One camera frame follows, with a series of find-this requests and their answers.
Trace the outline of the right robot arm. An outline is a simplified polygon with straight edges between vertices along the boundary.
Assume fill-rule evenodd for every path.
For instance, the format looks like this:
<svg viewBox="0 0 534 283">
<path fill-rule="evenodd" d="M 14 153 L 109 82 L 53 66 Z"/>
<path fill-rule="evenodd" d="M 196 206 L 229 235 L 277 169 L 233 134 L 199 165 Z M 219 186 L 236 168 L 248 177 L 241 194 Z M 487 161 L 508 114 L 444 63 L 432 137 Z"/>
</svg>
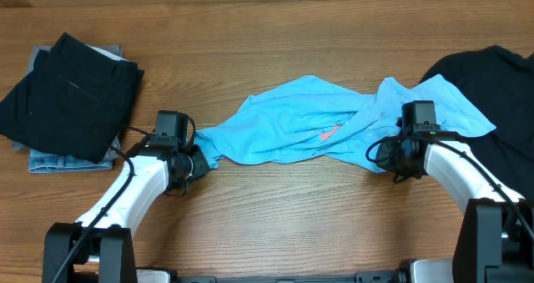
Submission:
<svg viewBox="0 0 534 283">
<path fill-rule="evenodd" d="M 463 214 L 454 255 L 404 260 L 385 282 L 531 282 L 533 205 L 478 161 L 463 137 L 443 131 L 431 101 L 403 104 L 396 136 L 375 141 L 365 157 L 394 182 L 437 180 Z"/>
</svg>

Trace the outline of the light blue t-shirt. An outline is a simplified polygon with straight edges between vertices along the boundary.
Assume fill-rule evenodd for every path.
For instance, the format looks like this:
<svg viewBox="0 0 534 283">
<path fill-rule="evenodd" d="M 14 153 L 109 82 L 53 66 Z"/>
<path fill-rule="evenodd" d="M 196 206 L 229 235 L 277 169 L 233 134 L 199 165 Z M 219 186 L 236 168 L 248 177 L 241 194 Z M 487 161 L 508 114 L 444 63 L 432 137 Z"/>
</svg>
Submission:
<svg viewBox="0 0 534 283">
<path fill-rule="evenodd" d="M 372 94 L 304 76 L 250 95 L 222 124 L 197 131 L 195 143 L 212 169 L 222 158 L 289 164 L 325 155 L 378 173 L 366 152 L 375 141 L 400 132 L 401 107 L 416 100 L 432 101 L 437 123 L 447 131 L 481 137 L 496 127 L 440 75 L 414 88 L 385 78 Z"/>
</svg>

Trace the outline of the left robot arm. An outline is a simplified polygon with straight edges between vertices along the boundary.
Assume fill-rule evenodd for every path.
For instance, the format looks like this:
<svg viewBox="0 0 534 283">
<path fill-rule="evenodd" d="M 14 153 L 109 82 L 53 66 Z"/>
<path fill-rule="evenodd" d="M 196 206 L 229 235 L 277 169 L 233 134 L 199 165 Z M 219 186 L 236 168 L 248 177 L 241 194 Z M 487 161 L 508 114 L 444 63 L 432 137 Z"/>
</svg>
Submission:
<svg viewBox="0 0 534 283">
<path fill-rule="evenodd" d="M 177 281 L 175 271 L 139 268 L 133 237 L 152 203 L 169 191 L 189 190 L 209 172 L 187 114 L 160 110 L 155 129 L 123 154 L 118 178 L 73 223 L 56 223 L 44 241 L 44 282 Z"/>
</svg>

